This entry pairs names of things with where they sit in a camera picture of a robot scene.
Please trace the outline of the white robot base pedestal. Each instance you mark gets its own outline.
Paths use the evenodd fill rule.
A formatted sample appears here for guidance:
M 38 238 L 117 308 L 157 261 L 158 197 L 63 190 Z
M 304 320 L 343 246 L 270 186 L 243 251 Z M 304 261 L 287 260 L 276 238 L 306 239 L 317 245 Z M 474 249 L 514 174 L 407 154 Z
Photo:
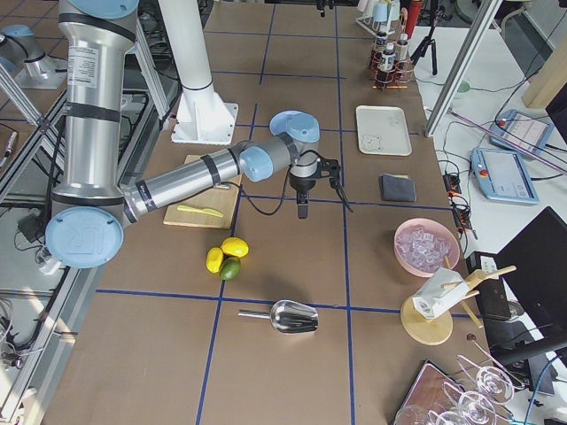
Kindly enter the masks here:
M 214 88 L 198 3 L 164 0 L 159 8 L 183 90 L 172 141 L 229 145 L 238 105 L 225 103 Z

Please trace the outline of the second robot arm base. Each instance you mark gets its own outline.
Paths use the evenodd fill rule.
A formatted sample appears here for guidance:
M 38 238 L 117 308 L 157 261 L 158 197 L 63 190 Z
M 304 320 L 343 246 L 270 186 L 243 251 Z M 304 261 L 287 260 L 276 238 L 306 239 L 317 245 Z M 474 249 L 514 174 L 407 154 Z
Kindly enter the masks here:
M 23 89 L 57 89 L 66 80 L 67 61 L 49 56 L 25 25 L 1 29 L 1 65 Z

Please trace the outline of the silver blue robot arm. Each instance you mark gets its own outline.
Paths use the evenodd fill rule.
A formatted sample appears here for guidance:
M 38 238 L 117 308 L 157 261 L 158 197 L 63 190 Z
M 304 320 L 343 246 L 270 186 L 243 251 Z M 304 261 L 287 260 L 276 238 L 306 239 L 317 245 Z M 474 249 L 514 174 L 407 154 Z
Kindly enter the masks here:
M 121 248 L 127 225 L 238 175 L 260 182 L 287 169 L 300 218 L 306 218 L 309 191 L 319 180 L 343 193 L 339 164 L 319 154 L 319 123 L 308 113 L 278 113 L 266 142 L 232 142 L 237 105 L 224 102 L 214 89 L 197 3 L 163 1 L 159 8 L 182 86 L 174 141 L 215 144 L 218 151 L 121 187 L 120 103 L 138 4 L 61 2 L 58 25 L 68 41 L 65 163 L 63 179 L 51 192 L 45 242 L 66 266 L 105 264 Z

